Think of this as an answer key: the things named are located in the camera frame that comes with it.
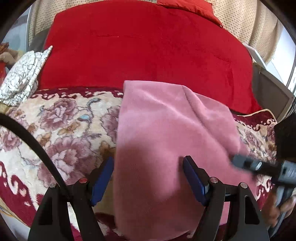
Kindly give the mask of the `person's right hand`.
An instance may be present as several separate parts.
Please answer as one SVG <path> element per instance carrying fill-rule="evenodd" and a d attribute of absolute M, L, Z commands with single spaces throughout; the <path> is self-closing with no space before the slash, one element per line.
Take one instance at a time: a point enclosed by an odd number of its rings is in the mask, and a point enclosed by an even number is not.
<path fill-rule="evenodd" d="M 292 195 L 281 207 L 276 206 L 276 201 L 276 192 L 271 191 L 261 210 L 266 227 L 275 227 L 281 213 L 285 213 L 285 218 L 292 213 L 295 206 L 295 195 Z"/>

